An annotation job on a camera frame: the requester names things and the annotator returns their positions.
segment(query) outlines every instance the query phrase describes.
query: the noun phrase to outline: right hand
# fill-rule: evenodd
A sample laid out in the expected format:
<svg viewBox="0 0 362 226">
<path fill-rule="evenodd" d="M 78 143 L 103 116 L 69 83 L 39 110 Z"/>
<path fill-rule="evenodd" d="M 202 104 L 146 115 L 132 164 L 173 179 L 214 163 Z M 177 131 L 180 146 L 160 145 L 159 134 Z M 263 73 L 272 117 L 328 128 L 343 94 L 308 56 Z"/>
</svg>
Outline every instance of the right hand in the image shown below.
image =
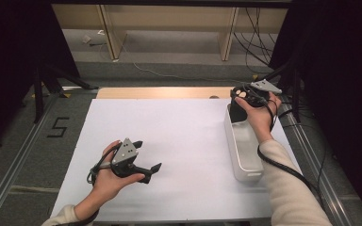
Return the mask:
<svg viewBox="0 0 362 226">
<path fill-rule="evenodd" d="M 277 109 L 281 105 L 281 100 L 276 97 L 272 92 L 269 92 L 269 94 L 270 100 L 268 101 L 268 105 L 272 114 L 275 116 L 277 113 Z M 237 97 L 235 101 L 248 114 L 248 122 L 254 129 L 258 141 L 261 143 L 262 141 L 272 138 L 270 126 L 272 125 L 273 119 L 271 119 L 267 107 L 252 107 L 240 97 Z"/>
</svg>

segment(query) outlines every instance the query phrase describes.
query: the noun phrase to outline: white table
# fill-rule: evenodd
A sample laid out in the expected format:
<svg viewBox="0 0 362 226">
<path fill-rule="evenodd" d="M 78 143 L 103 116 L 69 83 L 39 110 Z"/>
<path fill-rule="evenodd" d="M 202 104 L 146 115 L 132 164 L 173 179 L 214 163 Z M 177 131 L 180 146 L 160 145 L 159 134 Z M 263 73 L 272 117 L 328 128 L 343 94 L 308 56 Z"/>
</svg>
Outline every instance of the white table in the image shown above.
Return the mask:
<svg viewBox="0 0 362 226">
<path fill-rule="evenodd" d="M 82 129 L 52 215 L 90 191 L 86 177 L 113 140 L 142 140 L 135 164 L 162 163 L 149 185 L 123 189 L 95 221 L 164 223 L 268 218 L 264 179 L 239 182 L 233 174 L 224 131 L 229 99 L 96 99 Z M 295 161 L 280 123 L 273 129 Z"/>
</svg>

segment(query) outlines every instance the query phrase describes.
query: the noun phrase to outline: sleeve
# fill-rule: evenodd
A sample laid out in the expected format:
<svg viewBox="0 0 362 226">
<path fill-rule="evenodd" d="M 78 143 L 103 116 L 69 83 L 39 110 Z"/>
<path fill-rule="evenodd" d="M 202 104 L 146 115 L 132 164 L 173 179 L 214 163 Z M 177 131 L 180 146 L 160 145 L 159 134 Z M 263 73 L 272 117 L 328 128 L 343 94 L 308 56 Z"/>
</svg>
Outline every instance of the sleeve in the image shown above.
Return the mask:
<svg viewBox="0 0 362 226">
<path fill-rule="evenodd" d="M 72 223 L 72 222 L 78 222 L 78 221 L 79 220 L 74 212 L 74 206 L 66 205 L 60 210 L 60 212 L 55 217 L 47 219 L 42 224 L 42 226 L 52 226 L 52 225 Z"/>
<path fill-rule="evenodd" d="M 277 141 L 264 141 L 259 148 L 268 158 L 297 170 Z M 331 225 L 305 183 L 273 165 L 262 164 L 273 211 L 271 225 Z"/>
</svg>

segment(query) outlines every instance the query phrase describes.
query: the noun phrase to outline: cable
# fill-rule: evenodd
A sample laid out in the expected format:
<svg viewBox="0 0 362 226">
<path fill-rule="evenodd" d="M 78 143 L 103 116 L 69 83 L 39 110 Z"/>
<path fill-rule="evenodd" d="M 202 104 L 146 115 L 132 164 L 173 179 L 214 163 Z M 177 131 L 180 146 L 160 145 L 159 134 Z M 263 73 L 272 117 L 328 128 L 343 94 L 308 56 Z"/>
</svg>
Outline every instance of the cable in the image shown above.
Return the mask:
<svg viewBox="0 0 362 226">
<path fill-rule="evenodd" d="M 256 58 L 258 61 L 260 61 L 261 63 L 263 63 L 264 65 L 268 66 L 268 63 L 266 63 L 263 59 L 261 59 L 260 57 L 256 56 L 254 53 L 252 53 L 248 48 L 246 48 L 242 42 L 238 39 L 237 35 L 234 33 L 234 37 L 237 39 L 237 41 L 239 42 L 239 44 L 246 50 L 246 52 L 248 52 L 250 55 L 252 55 L 252 57 Z"/>
<path fill-rule="evenodd" d="M 114 32 L 113 34 L 116 37 L 116 39 L 119 40 L 116 33 Z M 127 48 L 125 48 L 123 43 L 122 43 L 122 47 L 125 50 L 125 52 L 129 54 Z M 172 78 L 178 78 L 178 79 L 184 79 L 184 80 L 204 80 L 204 81 L 210 81 L 210 82 L 236 82 L 236 83 L 241 83 L 241 84 L 246 83 L 246 82 L 238 81 L 238 80 L 234 80 L 234 79 L 211 79 L 211 78 L 203 78 L 203 77 L 183 77 L 183 76 L 173 75 L 173 74 L 162 74 L 162 73 L 156 73 L 149 69 L 143 69 L 140 66 L 138 66 L 134 60 L 132 60 L 132 64 L 134 65 L 135 68 L 137 68 L 138 70 L 140 70 L 142 72 L 152 73 L 152 74 L 160 76 L 160 77 L 172 77 Z"/>
<path fill-rule="evenodd" d="M 286 125 L 286 126 L 283 126 L 283 128 L 289 128 L 289 127 L 294 127 L 294 126 L 305 126 L 305 127 L 315 130 L 318 134 L 321 133 L 317 128 L 310 126 L 310 125 L 301 124 L 301 123 Z M 319 200 L 320 200 L 322 209 L 325 209 L 324 203 L 323 203 L 323 200 L 321 197 L 320 180 L 321 180 L 321 175 L 322 175 L 322 169 L 324 167 L 324 163 L 325 163 L 325 159 L 326 159 L 326 145 L 323 143 L 322 147 L 324 149 L 324 154 L 322 156 L 321 165 L 319 168 L 319 175 L 317 176 L 317 186 L 315 186 L 315 190 L 316 190 L 317 194 L 319 195 Z"/>
<path fill-rule="evenodd" d="M 254 29 L 254 34 L 253 34 L 253 36 L 254 36 L 255 34 L 257 35 L 258 40 L 259 40 L 259 43 L 260 43 L 260 46 L 261 46 L 261 51 L 262 51 L 262 53 L 263 53 L 263 56 L 265 57 L 265 59 L 266 59 L 266 61 L 267 61 L 267 64 L 269 64 L 269 61 L 268 61 L 267 58 L 266 58 L 266 54 L 264 53 L 264 50 L 266 50 L 266 53 L 267 53 L 267 55 L 269 56 L 270 59 L 271 59 L 271 56 L 270 56 L 269 52 L 267 51 L 267 48 L 266 48 L 263 40 L 262 40 L 261 37 L 260 37 L 260 28 L 259 28 L 259 25 L 258 25 L 259 18 L 260 18 L 260 8 L 256 8 L 256 23 L 255 23 L 255 25 L 254 25 L 254 22 L 253 22 L 253 20 L 252 20 L 252 18 L 251 18 L 251 15 L 250 15 L 250 13 L 249 13 L 249 11 L 248 11 L 247 8 L 245 8 L 245 11 L 246 11 L 246 14 L 248 15 L 249 21 L 251 22 L 252 28 Z"/>
<path fill-rule="evenodd" d="M 269 114 L 271 115 L 271 119 L 273 119 L 273 114 L 272 114 L 271 109 L 269 108 L 269 106 L 267 104 L 265 104 L 265 107 L 268 109 Z M 278 163 L 278 162 L 268 158 L 266 155 L 264 155 L 260 151 L 260 146 L 257 146 L 257 154 L 264 162 L 269 163 L 272 166 L 277 167 L 278 169 L 283 170 L 283 171 L 289 173 L 290 175 L 296 177 L 297 179 L 301 180 L 310 190 L 313 188 L 316 191 L 316 193 L 318 194 L 319 199 L 320 199 L 320 203 L 321 203 L 321 208 L 324 210 L 324 203 L 322 201 L 321 190 L 320 190 L 321 172 L 319 172 L 319 177 L 318 177 L 318 180 L 317 180 L 317 186 L 314 186 L 301 173 L 299 173 L 295 169 L 292 169 L 292 168 L 290 168 L 290 167 L 288 167 L 286 165 L 283 165 L 281 163 Z M 324 161 L 325 161 L 325 154 L 324 154 L 324 158 L 323 158 L 322 163 L 321 163 L 321 170 L 322 170 Z"/>
<path fill-rule="evenodd" d="M 256 48 L 259 48 L 259 49 L 264 49 L 263 46 L 258 46 L 258 45 L 256 45 L 256 44 L 253 44 L 253 41 L 252 41 L 253 36 L 251 37 L 251 40 L 247 40 L 247 39 L 245 38 L 245 36 L 243 35 L 243 33 L 240 33 L 240 35 L 243 37 L 244 40 L 246 40 L 246 41 L 249 43 L 249 45 L 252 45 L 252 46 L 254 46 L 254 47 L 256 47 Z"/>
<path fill-rule="evenodd" d="M 119 151 L 120 146 L 122 143 L 119 143 L 115 145 L 114 147 L 110 148 L 99 160 L 99 162 L 90 169 L 90 173 L 87 175 L 87 182 L 88 184 L 95 184 L 96 175 L 98 174 L 100 167 L 102 165 L 102 162 L 105 160 L 105 158 L 111 153 L 114 152 L 114 155 L 116 155 L 117 151 Z"/>
</svg>

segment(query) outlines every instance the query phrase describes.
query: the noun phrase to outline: metal bar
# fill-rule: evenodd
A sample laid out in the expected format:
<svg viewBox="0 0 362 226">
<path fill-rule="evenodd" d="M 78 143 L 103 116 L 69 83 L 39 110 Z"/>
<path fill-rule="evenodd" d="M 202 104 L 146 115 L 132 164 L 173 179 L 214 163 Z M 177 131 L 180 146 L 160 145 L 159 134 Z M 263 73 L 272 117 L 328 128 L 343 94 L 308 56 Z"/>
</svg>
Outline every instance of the metal bar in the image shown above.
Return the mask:
<svg viewBox="0 0 362 226">
<path fill-rule="evenodd" d="M 287 105 L 283 105 L 284 110 L 290 110 L 290 107 Z M 287 114 L 288 121 L 291 124 L 297 124 L 297 121 L 294 119 L 292 114 Z M 330 208 L 337 225 L 340 226 L 347 226 L 353 225 L 347 212 L 343 206 L 343 203 L 340 201 L 339 197 L 337 196 L 336 191 L 331 185 L 330 180 L 328 179 L 327 173 L 324 169 L 321 168 L 321 161 L 317 157 L 316 153 L 314 152 L 313 147 L 311 146 L 304 129 L 301 125 L 297 124 L 297 126 L 292 127 L 293 132 L 298 139 L 299 143 L 301 144 L 304 155 L 310 165 L 310 168 L 316 175 L 319 175 L 320 170 L 321 173 L 321 191 L 324 195 L 325 200 L 328 203 L 328 207 Z"/>
<path fill-rule="evenodd" d="M 0 183 L 0 208 L 5 201 L 8 192 L 10 191 L 11 186 L 13 185 L 14 181 L 16 180 L 20 170 L 25 163 L 38 135 L 40 130 L 45 124 L 46 116 L 49 113 L 50 109 L 54 105 L 55 101 L 58 99 L 57 94 L 53 94 L 48 98 L 46 103 L 46 110 L 42 114 L 41 119 L 38 123 L 35 123 L 31 128 L 31 131 L 28 133 L 25 142 L 23 143 L 22 147 L 20 148 L 19 152 L 17 153 L 16 157 L 14 158 L 12 164 L 10 165 L 4 179 Z"/>
</svg>

